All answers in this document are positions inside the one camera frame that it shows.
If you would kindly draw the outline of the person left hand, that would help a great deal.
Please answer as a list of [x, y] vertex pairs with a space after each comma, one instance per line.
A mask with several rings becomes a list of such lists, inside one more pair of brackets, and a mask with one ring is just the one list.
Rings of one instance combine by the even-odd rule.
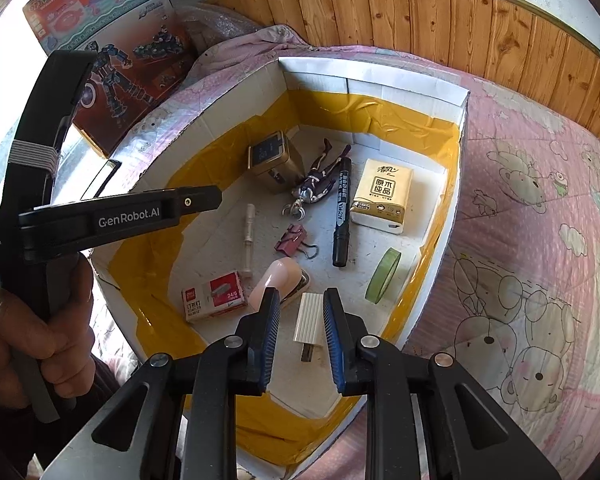
[[14, 350], [41, 362], [42, 375], [58, 396], [72, 399], [88, 393], [95, 376], [92, 290], [92, 267], [79, 258], [71, 274], [68, 304], [44, 323], [19, 298], [0, 288], [1, 406], [26, 408], [29, 404], [12, 365]]

